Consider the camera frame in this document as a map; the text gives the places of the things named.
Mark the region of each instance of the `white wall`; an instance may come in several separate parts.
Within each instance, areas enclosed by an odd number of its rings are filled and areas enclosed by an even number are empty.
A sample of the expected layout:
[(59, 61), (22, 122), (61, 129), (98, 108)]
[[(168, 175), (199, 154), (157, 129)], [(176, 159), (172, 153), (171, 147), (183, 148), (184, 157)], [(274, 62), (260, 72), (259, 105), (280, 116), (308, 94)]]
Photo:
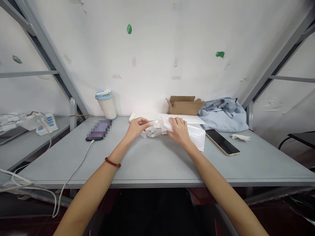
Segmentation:
[[(315, 34), (312, 34), (278, 75), (315, 79), (314, 65)], [(274, 80), (254, 104), (255, 133), (278, 147), (289, 133), (315, 131), (314, 101), (315, 84)], [(308, 149), (308, 146), (293, 139), (281, 148), (293, 158)]]
[(170, 95), (241, 96), (310, 9), (306, 0), (82, 2), (29, 1), (89, 112), (102, 114), (94, 93), (111, 89), (125, 116), (166, 112)]
[[(19, 57), (22, 64), (13, 61)], [(20, 25), (0, 7), (0, 73), (48, 70)], [(70, 105), (52, 76), (0, 78), (0, 113), (32, 110), (69, 115)]]

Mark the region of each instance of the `blue lid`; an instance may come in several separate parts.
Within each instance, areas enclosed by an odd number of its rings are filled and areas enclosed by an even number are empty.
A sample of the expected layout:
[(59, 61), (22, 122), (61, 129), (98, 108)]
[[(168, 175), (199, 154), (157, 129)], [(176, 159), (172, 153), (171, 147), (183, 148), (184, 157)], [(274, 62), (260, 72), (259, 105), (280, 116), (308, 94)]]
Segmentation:
[(96, 100), (107, 100), (113, 97), (110, 90), (99, 91), (95, 93)]

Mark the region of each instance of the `forearm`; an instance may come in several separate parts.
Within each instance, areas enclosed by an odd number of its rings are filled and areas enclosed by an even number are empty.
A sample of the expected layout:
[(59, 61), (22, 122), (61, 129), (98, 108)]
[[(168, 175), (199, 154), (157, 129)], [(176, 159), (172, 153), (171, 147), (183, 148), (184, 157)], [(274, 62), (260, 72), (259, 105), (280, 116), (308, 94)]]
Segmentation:
[(268, 235), (244, 200), (197, 147), (192, 144), (185, 146), (184, 149), (194, 162), (208, 190), (229, 217), (237, 232), (242, 236)]
[[(108, 159), (120, 163), (132, 140), (124, 138)], [(77, 193), (54, 235), (80, 235), (107, 192), (117, 168), (104, 162)]]

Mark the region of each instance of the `power strip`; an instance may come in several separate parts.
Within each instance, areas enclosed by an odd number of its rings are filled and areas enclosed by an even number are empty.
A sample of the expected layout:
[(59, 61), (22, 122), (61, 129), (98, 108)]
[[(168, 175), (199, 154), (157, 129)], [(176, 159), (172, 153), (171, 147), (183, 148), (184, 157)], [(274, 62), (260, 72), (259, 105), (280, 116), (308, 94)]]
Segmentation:
[[(53, 116), (53, 114), (52, 113), (46, 114), (46, 117), (47, 118), (42, 119), (42, 123), (46, 126), (49, 133), (52, 133), (55, 130), (58, 130), (59, 128), (57, 126), (56, 119)], [(47, 130), (44, 127), (40, 126), (36, 129), (36, 133), (42, 136), (42, 135), (47, 134)]]

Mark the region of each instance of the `light blue bag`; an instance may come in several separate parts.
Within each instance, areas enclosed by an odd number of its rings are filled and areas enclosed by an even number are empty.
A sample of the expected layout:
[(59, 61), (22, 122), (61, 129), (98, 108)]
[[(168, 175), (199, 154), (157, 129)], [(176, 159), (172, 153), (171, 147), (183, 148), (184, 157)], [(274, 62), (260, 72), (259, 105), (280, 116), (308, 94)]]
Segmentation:
[(246, 111), (237, 99), (224, 97), (206, 102), (198, 116), (206, 122), (203, 129), (215, 129), (221, 132), (240, 132), (248, 129)]

